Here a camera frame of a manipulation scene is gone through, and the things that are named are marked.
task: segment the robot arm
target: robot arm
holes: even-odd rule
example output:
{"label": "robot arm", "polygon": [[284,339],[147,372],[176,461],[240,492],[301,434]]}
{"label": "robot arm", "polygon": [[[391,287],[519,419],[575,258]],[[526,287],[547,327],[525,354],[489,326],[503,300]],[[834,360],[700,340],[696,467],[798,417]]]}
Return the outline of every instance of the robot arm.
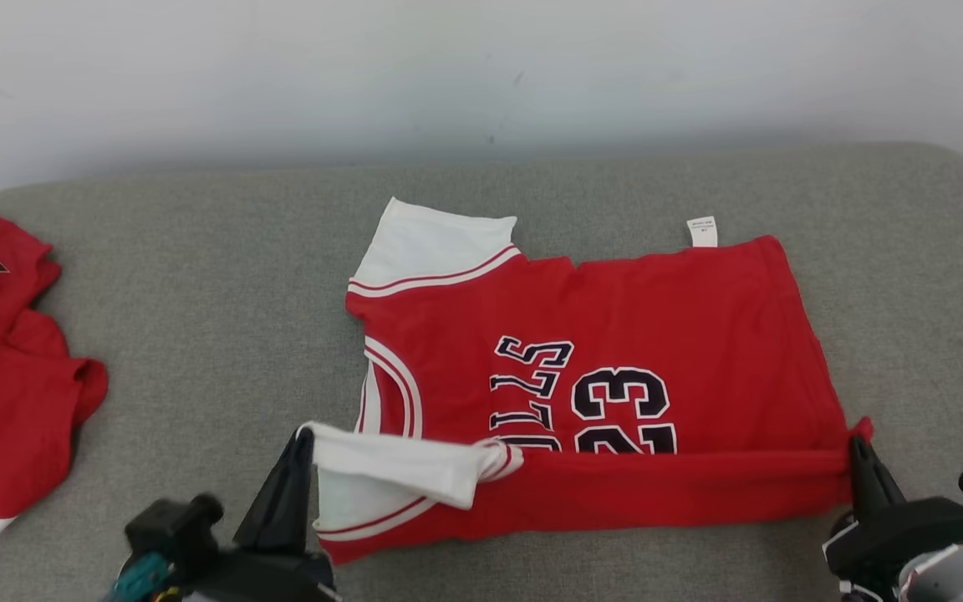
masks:
{"label": "robot arm", "polygon": [[[853,510],[823,545],[848,602],[963,601],[963,506],[906,502],[863,438],[849,442]],[[963,473],[960,475],[963,491]]]}
{"label": "robot arm", "polygon": [[241,522],[236,548],[218,548],[222,505],[160,499],[131,519],[130,560],[104,602],[338,602],[329,558],[306,549],[313,434],[292,434]]}

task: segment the red stripe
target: red stripe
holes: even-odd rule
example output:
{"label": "red stripe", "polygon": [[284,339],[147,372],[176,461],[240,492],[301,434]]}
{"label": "red stripe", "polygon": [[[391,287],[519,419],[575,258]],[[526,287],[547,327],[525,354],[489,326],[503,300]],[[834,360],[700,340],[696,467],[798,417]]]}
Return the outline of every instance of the red stripe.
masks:
{"label": "red stripe", "polygon": [[469,269],[469,270],[463,270],[463,271],[461,271],[461,272],[456,272],[456,273],[454,273],[454,274],[443,274],[443,275],[440,275],[440,277],[404,278],[404,279],[398,279],[398,281],[396,281],[396,282],[390,282],[389,284],[383,284],[383,285],[381,285],[381,286],[370,286],[370,285],[367,285],[367,284],[363,284],[363,283],[359,282],[358,279],[355,279],[355,278],[349,278],[349,279],[348,279],[348,282],[349,282],[350,284],[353,284],[353,285],[355,285],[355,286],[358,286],[359,288],[364,288],[364,289],[367,289],[367,290],[382,290],[382,289],[394,287],[394,286],[401,285],[401,284],[408,283],[408,282],[425,282],[425,281],[431,281],[432,279],[444,279],[444,278],[463,277],[463,275],[467,275],[467,274],[469,274],[469,273],[471,273],[471,272],[476,272],[477,270],[481,270],[481,269],[484,268],[485,266],[488,266],[489,263],[495,262],[498,258],[501,258],[501,256],[503,256],[504,254],[506,254],[506,253],[508,252],[508,250],[512,250],[512,248],[515,248],[515,245],[513,245],[513,244],[508,244],[507,247],[502,248],[502,250],[501,250],[499,253],[497,253],[496,255],[493,255],[492,257],[486,259],[485,262],[482,263],[482,264],[479,264],[479,266],[475,266],[475,267],[473,267],[473,268],[471,268],[471,269]]}
{"label": "red stripe", "polygon": [[404,375],[400,373],[400,370],[396,369],[396,365],[394,365],[393,362],[389,361],[389,358],[385,358],[384,355],[379,354],[379,352],[377,351],[374,351],[371,347],[366,347],[366,350],[369,351],[372,355],[374,355],[375,358],[382,359],[385,362],[385,364],[389,366],[389,370],[393,370],[396,376],[400,378],[400,382],[404,384],[404,390],[406,394],[408,394],[408,409],[406,409],[406,415],[404,416],[404,420],[406,423],[408,423],[406,424],[406,426],[408,426],[406,430],[408,431],[408,436],[410,437],[411,431],[414,428],[414,397],[411,396],[411,386],[408,385],[408,380],[404,378]]}
{"label": "red stripe", "polygon": [[494,473],[490,476],[490,479],[492,479],[492,477],[495,477],[496,475],[500,475],[500,473],[503,472],[503,470],[504,470],[505,468],[508,468],[508,465],[511,465],[511,464],[512,464],[512,446],[506,445],[506,443],[505,443],[505,445],[504,445],[504,464],[503,464],[503,466],[500,467],[500,470],[497,470],[497,472],[494,472]]}
{"label": "red stripe", "polygon": [[354,526],[354,527],[348,527],[348,528],[346,528],[346,529],[336,529],[336,530],[333,530],[333,531],[322,531],[322,530],[314,529],[314,532],[315,532],[315,533],[336,534],[336,533],[347,533],[348,531],[354,531],[354,530],[359,530],[359,529],[365,529],[365,528],[367,528],[367,527],[372,527],[372,526],[374,526],[374,525],[377,525],[377,523],[384,523],[385,521],[389,521],[390,518],[399,517],[399,515],[404,514],[406,511],[411,510],[411,509],[412,509],[413,507],[415,507],[415,506],[418,506],[418,504],[424,502],[424,500],[425,500],[425,497],[420,497],[420,498],[414,500],[414,502],[409,503],[409,504],[406,504],[406,506],[404,506],[403,508],[397,510],[396,512],[393,512],[392,514],[386,514],[386,515],[385,515],[384,517],[382,517],[382,518],[375,518],[374,521],[370,521],[369,523],[362,523],[362,525],[356,525],[356,526]]}

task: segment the clothing tag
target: clothing tag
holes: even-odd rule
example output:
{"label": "clothing tag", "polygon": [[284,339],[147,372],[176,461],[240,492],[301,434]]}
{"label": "clothing tag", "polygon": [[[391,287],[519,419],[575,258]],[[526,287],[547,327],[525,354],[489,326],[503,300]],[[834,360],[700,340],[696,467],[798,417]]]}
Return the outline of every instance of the clothing tag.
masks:
{"label": "clothing tag", "polygon": [[689,226],[689,236],[693,237],[693,247],[718,247],[716,219],[712,216],[698,217],[685,222]]}

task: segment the gray fabric surface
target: gray fabric surface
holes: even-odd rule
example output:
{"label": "gray fabric surface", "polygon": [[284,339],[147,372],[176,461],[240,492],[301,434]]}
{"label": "gray fabric surface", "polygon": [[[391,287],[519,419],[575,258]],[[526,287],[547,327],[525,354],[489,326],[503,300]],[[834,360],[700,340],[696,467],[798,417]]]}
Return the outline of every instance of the gray fabric surface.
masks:
{"label": "gray fabric surface", "polygon": [[[911,497],[959,495],[963,157],[931,145],[441,168],[142,176],[0,193],[56,245],[38,308],[106,362],[110,396],[72,476],[0,537],[0,599],[97,599],[124,523],[210,491],[228,541],[292,428],[351,427],[364,360],[344,289],[391,195],[520,217],[531,257],[673,252],[685,220],[786,245],[846,416]],[[354,601],[837,599],[832,517],[766,525],[520,533],[338,569]]]}

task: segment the basketball jersey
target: basketball jersey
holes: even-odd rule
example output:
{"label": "basketball jersey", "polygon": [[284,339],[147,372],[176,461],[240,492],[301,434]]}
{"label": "basketball jersey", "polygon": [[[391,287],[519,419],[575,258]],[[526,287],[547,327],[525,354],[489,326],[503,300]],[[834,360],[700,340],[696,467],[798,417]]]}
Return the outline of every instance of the basketball jersey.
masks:
{"label": "basketball jersey", "polygon": [[576,266],[527,259],[515,221],[387,206],[348,286],[355,432],[311,424],[334,561],[848,501],[851,431],[774,237]]}
{"label": "basketball jersey", "polygon": [[106,394],[102,363],[69,357],[29,308],[57,279],[50,245],[0,217],[0,533],[69,473],[70,436]]}

